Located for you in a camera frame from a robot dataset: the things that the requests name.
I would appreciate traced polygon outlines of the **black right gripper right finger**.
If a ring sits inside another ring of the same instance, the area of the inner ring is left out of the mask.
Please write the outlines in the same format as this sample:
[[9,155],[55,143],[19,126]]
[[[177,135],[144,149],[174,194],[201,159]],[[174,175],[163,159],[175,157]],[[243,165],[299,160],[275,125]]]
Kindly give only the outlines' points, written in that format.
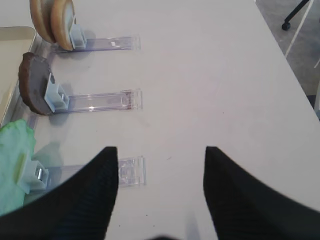
[[203,191],[220,240],[318,240],[320,213],[270,188],[221,149],[205,150]]

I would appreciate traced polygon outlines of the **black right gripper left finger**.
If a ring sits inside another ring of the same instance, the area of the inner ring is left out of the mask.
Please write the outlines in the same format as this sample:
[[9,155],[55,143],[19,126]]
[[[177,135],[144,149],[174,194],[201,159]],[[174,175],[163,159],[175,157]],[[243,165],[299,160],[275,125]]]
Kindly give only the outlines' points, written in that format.
[[2,240],[103,240],[118,193],[118,154],[105,147],[66,182],[0,218]]

